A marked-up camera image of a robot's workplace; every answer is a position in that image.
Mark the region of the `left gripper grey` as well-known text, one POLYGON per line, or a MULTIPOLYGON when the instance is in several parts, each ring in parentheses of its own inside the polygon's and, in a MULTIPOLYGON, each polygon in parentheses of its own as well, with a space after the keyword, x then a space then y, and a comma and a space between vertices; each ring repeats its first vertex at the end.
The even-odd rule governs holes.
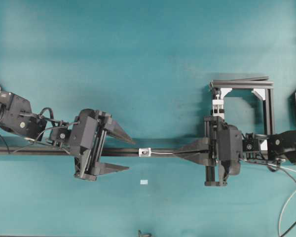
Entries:
POLYGON ((135 144, 112 115, 84 109, 75 118, 69 138, 70 155, 74 157, 74 177, 96 181, 98 175, 128 170, 129 167, 99 162, 106 133, 121 141, 135 144))

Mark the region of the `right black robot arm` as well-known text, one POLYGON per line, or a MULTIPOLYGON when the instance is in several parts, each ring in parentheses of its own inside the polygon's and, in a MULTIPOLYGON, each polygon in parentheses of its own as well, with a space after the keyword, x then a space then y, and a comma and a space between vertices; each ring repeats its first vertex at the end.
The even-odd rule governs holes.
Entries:
POLYGON ((212 114, 204 117, 204 137, 174 151, 174 155, 205 166, 205 186, 226 186, 231 175, 240 173, 240 160, 280 169, 288 160, 296 164, 296 130, 275 132, 273 82, 267 78, 214 80, 212 114), (224 97, 234 89, 250 90, 262 101, 264 134, 243 134, 224 119, 224 97))

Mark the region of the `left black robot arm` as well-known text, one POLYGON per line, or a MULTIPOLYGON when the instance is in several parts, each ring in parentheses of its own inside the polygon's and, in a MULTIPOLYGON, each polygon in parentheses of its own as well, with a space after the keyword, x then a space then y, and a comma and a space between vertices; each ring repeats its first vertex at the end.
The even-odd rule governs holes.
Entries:
POLYGON ((75 178, 88 181, 96 181, 99 175, 127 170, 126 166, 100 161, 107 136, 131 144, 134 142, 106 112, 83 109, 73 122, 56 120, 51 108, 45 107, 39 114, 35 114, 27 99, 3 91, 1 87, 0 128, 22 136, 32 144, 40 143, 43 134, 50 131, 46 146, 73 156, 75 178))

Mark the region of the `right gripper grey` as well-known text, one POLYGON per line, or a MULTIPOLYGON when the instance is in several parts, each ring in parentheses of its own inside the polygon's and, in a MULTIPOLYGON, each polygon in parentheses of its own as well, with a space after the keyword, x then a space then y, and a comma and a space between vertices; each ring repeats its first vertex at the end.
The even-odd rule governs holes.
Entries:
POLYGON ((176 149, 173 154, 206 166, 205 186, 226 186, 229 176, 240 173, 242 132, 215 116, 204 117, 204 128, 205 137, 176 149))

